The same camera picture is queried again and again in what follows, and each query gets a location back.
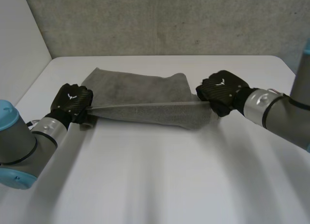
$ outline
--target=cloth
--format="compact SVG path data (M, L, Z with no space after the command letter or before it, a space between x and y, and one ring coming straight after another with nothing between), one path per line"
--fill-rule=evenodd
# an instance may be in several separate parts
M96 68L82 85L93 91L89 115L186 129L218 119L209 102L191 93L182 73L162 78Z

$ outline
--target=white table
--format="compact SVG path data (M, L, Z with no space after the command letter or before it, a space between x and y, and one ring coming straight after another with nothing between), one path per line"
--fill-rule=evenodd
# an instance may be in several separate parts
M192 92L226 69L252 87L290 93L294 74L272 56L62 57L17 108L40 119L65 83L96 67L167 77ZM1 224L304 224L310 222L310 155L237 111L198 132L100 120L71 125L29 190L0 186Z

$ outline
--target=white wall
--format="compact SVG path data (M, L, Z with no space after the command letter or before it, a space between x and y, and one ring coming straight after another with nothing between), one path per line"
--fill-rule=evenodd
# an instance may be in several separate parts
M26 0L0 0L0 99L15 105L50 61Z

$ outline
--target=gray robot arm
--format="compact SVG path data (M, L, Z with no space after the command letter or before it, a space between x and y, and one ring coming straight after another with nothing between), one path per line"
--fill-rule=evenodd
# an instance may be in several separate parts
M219 71L196 88L220 117L237 109L245 118L310 152L310 40L306 46L291 96L250 88L241 78Z
M85 87L65 84L51 112L31 131L15 107L0 100L0 183L30 188L65 138L70 123L83 123L92 99L92 91Z
M310 151L310 52L307 48L290 97L255 90L246 99L243 114L252 122Z

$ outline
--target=light blue joint cap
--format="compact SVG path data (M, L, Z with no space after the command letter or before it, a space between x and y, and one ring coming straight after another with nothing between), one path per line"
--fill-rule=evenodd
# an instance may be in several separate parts
M14 189L29 189L37 177L25 172L0 168L0 183Z
M310 38L308 39L308 41L306 43L306 47L304 49L304 53L310 55Z
M7 100L0 99L0 131L5 130L16 123L19 112Z

